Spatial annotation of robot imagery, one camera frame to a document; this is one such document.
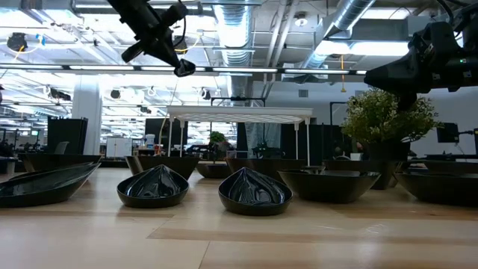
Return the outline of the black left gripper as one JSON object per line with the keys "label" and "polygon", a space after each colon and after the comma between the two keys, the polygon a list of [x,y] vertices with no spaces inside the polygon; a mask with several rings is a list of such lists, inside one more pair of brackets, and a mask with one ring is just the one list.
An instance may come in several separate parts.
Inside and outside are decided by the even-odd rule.
{"label": "black left gripper", "polygon": [[122,59],[129,63],[141,53],[158,58],[174,68],[177,77],[195,73],[195,64],[179,59],[171,39],[164,39],[165,28],[160,26],[155,12],[151,9],[126,10],[120,14],[125,23],[135,34],[137,41],[122,53]]}

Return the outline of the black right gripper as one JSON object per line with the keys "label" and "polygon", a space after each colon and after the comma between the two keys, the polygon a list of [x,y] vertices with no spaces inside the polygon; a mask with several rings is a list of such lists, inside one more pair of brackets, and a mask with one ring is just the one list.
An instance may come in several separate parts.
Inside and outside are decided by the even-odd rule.
{"label": "black right gripper", "polygon": [[418,93],[428,93],[439,73],[459,51],[453,28],[447,22],[431,22],[414,33],[409,52],[396,61],[366,72],[365,84],[389,93],[398,93],[398,110],[408,110]]}

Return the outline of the black wavy square mini plate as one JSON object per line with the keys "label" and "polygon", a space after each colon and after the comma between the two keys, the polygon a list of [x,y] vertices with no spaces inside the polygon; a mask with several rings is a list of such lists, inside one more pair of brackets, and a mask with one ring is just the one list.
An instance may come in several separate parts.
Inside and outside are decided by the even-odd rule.
{"label": "black wavy square mini plate", "polygon": [[125,160],[133,175],[163,164],[186,180],[189,179],[199,163],[199,159],[193,157],[126,156]]}
{"label": "black wavy square mini plate", "polygon": [[22,153],[19,159],[23,162],[28,172],[37,172],[40,170],[50,170],[57,167],[70,166],[83,163],[98,163],[100,155],[65,155],[65,154],[46,154],[46,153]]}
{"label": "black wavy square mini plate", "polygon": [[307,165],[303,159],[263,159],[263,158],[227,158],[226,163],[232,173],[242,171],[245,173],[255,171],[262,175],[275,179],[277,182],[285,183],[279,175],[282,170],[299,170]]}

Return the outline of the black leaf-shaped mini plate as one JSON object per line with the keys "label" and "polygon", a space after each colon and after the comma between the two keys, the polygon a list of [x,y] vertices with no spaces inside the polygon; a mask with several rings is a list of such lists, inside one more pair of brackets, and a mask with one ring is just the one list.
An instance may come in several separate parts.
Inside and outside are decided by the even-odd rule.
{"label": "black leaf-shaped mini plate", "polygon": [[197,164],[196,170],[206,179],[225,179],[232,174],[227,164]]}
{"label": "black leaf-shaped mini plate", "polygon": [[397,181],[422,202],[478,207],[478,174],[398,173]]}
{"label": "black leaf-shaped mini plate", "polygon": [[348,170],[283,170],[279,175],[299,198],[328,203],[355,202],[380,177],[377,172]]}

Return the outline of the black teardrop mini plate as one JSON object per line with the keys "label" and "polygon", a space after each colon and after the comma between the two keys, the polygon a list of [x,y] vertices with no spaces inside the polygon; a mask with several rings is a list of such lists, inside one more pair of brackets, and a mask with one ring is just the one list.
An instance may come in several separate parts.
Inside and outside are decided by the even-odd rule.
{"label": "black teardrop mini plate", "polygon": [[178,205],[188,190],[188,181],[163,164],[133,175],[117,185],[119,198],[130,208],[166,208]]}
{"label": "black teardrop mini plate", "polygon": [[287,185],[248,167],[224,179],[218,194],[227,211],[248,216],[282,214],[293,198]]}
{"label": "black teardrop mini plate", "polygon": [[68,200],[100,167],[100,163],[74,164],[15,176],[0,183],[0,208],[48,205]]}

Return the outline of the bright ceiling light panel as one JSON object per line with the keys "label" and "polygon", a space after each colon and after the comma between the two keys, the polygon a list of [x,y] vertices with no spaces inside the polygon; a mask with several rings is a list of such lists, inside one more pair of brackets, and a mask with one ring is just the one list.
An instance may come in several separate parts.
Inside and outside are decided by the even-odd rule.
{"label": "bright ceiling light panel", "polygon": [[322,41],[314,53],[317,55],[366,55],[366,56],[404,56],[409,51],[407,42],[359,41],[338,42]]}

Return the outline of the green potted plant black pot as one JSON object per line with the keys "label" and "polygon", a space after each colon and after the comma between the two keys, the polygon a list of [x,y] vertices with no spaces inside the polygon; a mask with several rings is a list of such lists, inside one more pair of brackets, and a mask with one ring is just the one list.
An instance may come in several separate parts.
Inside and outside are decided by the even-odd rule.
{"label": "green potted plant black pot", "polygon": [[373,88],[350,97],[341,131],[364,147],[380,173],[373,187],[385,190],[397,166],[408,160],[411,144],[440,125],[431,99]]}

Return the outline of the black monitor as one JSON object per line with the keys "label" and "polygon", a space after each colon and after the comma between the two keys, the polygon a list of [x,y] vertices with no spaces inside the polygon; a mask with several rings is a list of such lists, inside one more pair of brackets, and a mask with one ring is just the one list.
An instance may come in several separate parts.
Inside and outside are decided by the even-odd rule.
{"label": "black monitor", "polygon": [[456,123],[442,123],[436,131],[439,143],[459,142],[459,127]]}

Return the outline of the long ceiling light bar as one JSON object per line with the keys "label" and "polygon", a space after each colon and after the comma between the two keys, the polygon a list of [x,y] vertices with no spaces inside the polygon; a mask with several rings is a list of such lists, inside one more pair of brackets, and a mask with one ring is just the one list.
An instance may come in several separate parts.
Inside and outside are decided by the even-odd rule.
{"label": "long ceiling light bar", "polygon": [[[120,66],[120,65],[54,65],[54,64],[0,64],[0,69],[41,70],[41,71],[95,71],[100,73],[122,72],[170,72],[173,67],[166,66]],[[357,69],[290,69],[260,67],[196,67],[195,73],[258,73],[291,75],[365,75],[366,70]]]}

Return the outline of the white mesh shelf rack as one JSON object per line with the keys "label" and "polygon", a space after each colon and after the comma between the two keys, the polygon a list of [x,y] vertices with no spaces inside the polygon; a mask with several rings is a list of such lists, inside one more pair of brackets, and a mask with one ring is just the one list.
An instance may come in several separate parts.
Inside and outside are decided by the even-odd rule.
{"label": "white mesh shelf rack", "polygon": [[223,106],[167,106],[170,121],[178,119],[181,129],[185,121],[210,123],[278,123],[294,124],[296,132],[296,146],[299,146],[299,124],[306,126],[307,165],[311,164],[310,157],[310,119],[312,108],[276,108],[276,107],[223,107]]}

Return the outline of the green background plant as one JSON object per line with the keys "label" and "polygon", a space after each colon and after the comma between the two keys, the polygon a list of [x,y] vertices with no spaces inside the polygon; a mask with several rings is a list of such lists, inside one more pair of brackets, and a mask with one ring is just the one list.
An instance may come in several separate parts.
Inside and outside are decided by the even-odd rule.
{"label": "green background plant", "polygon": [[221,132],[212,131],[209,135],[209,145],[219,145],[227,141],[226,136]]}

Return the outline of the white building column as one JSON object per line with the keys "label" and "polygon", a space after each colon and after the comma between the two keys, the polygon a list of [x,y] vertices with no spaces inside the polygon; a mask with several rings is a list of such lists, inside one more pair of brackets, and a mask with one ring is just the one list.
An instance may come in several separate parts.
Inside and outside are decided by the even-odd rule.
{"label": "white building column", "polygon": [[76,78],[72,99],[72,118],[86,118],[85,155],[98,155],[102,124],[102,91],[99,78],[80,75]]}

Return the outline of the black partition panel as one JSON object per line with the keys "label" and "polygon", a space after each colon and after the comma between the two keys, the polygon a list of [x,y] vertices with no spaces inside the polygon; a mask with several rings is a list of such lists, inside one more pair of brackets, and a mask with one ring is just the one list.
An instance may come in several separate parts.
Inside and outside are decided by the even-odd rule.
{"label": "black partition panel", "polygon": [[[332,160],[352,152],[352,140],[340,126],[327,124],[309,126],[310,165],[318,165],[323,160]],[[286,159],[296,158],[296,132],[293,124],[281,125],[281,150]]]}
{"label": "black partition panel", "polygon": [[87,134],[87,118],[48,118],[47,153],[54,153],[58,144],[67,142],[65,154],[82,155]]}

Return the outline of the white cabinet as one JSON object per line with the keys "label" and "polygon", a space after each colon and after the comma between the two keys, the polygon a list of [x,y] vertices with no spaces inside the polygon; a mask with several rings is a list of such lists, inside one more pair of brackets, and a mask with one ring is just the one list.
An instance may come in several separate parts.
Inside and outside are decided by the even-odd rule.
{"label": "white cabinet", "polygon": [[132,139],[109,137],[106,142],[106,158],[124,158],[132,153]]}

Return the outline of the silver round air duct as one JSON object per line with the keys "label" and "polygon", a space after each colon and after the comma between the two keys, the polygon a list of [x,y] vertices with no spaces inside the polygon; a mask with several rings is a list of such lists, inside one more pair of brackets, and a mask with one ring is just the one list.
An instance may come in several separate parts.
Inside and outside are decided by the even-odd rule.
{"label": "silver round air duct", "polygon": [[315,48],[302,62],[302,69],[318,69],[333,55],[333,46],[337,45],[329,38],[339,34],[340,39],[350,39],[353,26],[361,19],[376,0],[340,0],[336,11],[322,18],[315,28]]}
{"label": "silver round air duct", "polygon": [[[217,36],[223,63],[226,67],[250,67],[252,56],[246,49],[252,44],[252,8],[243,5],[214,5],[217,19]],[[252,79],[245,75],[230,75],[227,78],[230,97],[251,97]]]}

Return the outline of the black metal stand frame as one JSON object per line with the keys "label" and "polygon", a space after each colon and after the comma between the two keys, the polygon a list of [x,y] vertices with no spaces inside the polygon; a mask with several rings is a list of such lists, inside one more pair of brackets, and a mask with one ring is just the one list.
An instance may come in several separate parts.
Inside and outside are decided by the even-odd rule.
{"label": "black metal stand frame", "polygon": [[253,98],[253,97],[244,97],[244,96],[231,96],[231,97],[211,97],[210,99],[210,106],[214,106],[214,102],[216,100],[220,100],[220,103],[218,106],[221,106],[221,104],[224,101],[230,101],[230,102],[244,102],[246,105],[249,104],[253,106],[254,104],[257,104],[259,102],[262,102],[259,107],[265,107],[266,106],[266,99],[265,98]]}

